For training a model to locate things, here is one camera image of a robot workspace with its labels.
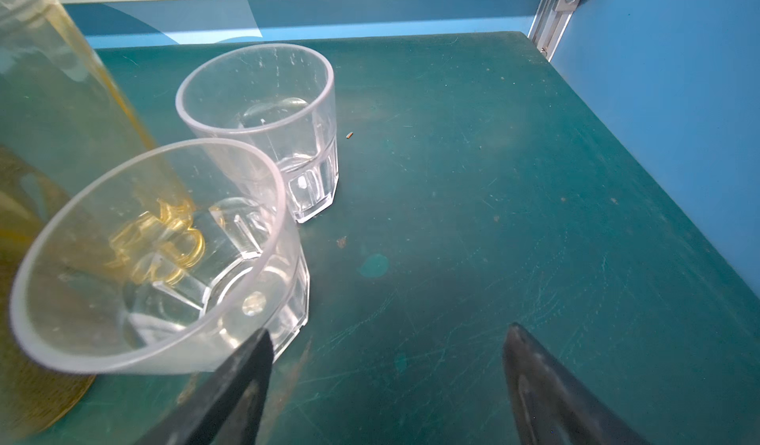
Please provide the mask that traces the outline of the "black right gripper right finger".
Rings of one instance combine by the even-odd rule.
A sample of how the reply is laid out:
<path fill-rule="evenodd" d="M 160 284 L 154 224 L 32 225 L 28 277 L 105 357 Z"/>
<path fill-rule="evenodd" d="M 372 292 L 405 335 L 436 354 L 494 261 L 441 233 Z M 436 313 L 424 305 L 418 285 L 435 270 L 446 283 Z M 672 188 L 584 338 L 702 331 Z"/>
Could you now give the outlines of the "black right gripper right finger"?
<path fill-rule="evenodd" d="M 503 367 L 522 444 L 646 444 L 524 326 L 512 323 Z"/>

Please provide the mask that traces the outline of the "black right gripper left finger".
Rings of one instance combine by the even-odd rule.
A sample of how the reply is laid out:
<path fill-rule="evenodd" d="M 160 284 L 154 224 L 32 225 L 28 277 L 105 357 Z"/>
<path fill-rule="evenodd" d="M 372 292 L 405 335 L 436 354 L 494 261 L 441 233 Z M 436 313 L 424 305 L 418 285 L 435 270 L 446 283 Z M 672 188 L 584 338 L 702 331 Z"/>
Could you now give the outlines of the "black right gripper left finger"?
<path fill-rule="evenodd" d="M 270 334 L 261 328 L 138 443 L 255 443 L 273 361 Z"/>

